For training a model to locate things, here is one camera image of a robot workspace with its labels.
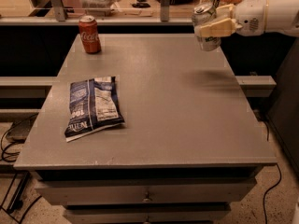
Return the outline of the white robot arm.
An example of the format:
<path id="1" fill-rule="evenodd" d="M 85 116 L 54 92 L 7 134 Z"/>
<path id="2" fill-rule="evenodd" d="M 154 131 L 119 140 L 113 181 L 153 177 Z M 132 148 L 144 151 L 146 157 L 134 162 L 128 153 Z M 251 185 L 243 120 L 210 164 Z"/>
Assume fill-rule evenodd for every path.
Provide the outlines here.
<path id="1" fill-rule="evenodd" d="M 264 33 L 298 37 L 299 0 L 244 0 L 238 5 L 221 6 L 216 9 L 216 18 L 196 25 L 194 33 L 199 37 Z"/>

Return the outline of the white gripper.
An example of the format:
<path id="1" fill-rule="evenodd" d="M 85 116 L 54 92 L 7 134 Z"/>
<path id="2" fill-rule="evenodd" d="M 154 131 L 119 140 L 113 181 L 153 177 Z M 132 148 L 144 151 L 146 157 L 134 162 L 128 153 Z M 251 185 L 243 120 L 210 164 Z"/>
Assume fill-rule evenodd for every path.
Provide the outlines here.
<path id="1" fill-rule="evenodd" d="M 242 36 L 261 35 L 264 32 L 267 0 L 244 0 L 236 7 L 228 4 L 216 8 L 217 17 L 225 17 L 197 25 L 194 33 L 199 37 L 226 37 L 237 32 Z"/>

